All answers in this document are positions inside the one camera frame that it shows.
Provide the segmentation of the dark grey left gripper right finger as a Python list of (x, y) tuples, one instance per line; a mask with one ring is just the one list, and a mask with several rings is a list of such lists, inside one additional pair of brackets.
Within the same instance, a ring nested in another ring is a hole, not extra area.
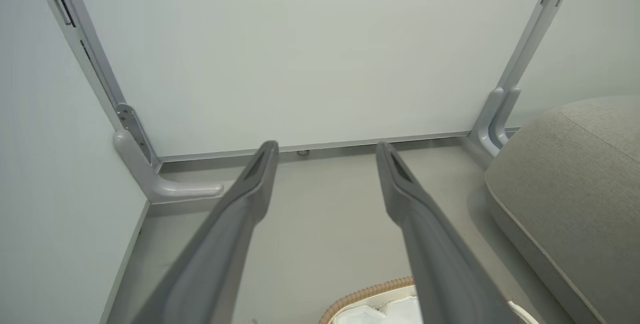
[(388, 216), (401, 229), (425, 323), (519, 323), (489, 274), (396, 149), (375, 161)]

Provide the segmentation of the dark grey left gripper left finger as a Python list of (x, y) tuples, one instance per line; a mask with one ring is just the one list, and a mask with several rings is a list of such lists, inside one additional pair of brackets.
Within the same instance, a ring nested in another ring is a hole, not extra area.
[(230, 323), (254, 228), (268, 212), (279, 161), (265, 141), (162, 277), (134, 323)]

